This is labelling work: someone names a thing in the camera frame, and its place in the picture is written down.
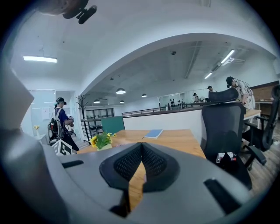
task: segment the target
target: ceiling light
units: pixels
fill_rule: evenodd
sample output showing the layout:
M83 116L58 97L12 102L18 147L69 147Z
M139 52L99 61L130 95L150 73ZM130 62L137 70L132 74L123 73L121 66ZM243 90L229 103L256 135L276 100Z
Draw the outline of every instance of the ceiling light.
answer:
M126 91L123 88L118 88L116 94L124 94Z
M204 79L207 79L210 75L212 75L212 72L210 72Z
M226 61L234 52L235 52L235 50L231 50L231 51L229 52L229 54L224 58L224 60L222 60L220 63L221 63L221 64L225 63L225 61Z
M33 57L33 56L23 56L25 61L45 61L57 63L57 58L46 58L46 57Z

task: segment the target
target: man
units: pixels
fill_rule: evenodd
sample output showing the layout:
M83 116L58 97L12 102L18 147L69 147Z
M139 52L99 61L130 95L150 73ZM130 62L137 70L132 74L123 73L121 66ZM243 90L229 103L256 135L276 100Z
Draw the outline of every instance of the man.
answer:
M226 82L228 86L235 88L238 92L237 100L241 101L247 110L252 110L255 107L255 99L253 91L250 87L242 81L235 80L233 77L227 77Z
M67 144L71 145L72 149L79 151L78 146L75 144L75 142L73 141L67 128L65 127L65 125L70 125L70 127L73 127L73 120L69 119L67 117L65 111L62 109L63 106L66 104L66 102L64 101L64 99L62 97L58 97L58 99L56 100L56 104L57 104L57 107L54 110L55 116L57 115L58 111L60 111L58 114L58 118L60 120L60 124L63 129L63 137L61 138L61 140L66 142Z
M209 89L210 92L216 92L216 90L214 90L214 89L212 88L212 86L208 86L207 89Z
M199 96L196 93L194 93L193 96L194 96L194 102L193 103L200 103Z

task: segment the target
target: bag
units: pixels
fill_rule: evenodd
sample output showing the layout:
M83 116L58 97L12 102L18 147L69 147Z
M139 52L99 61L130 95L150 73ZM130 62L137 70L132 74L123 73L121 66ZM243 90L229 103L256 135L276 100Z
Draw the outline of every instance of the bag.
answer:
M52 131L57 134L58 139L61 139L64 136L64 129L61 126L60 119L58 118L58 115L60 114L61 109L62 108L59 109L55 118L54 119L52 118L52 121L53 121Z

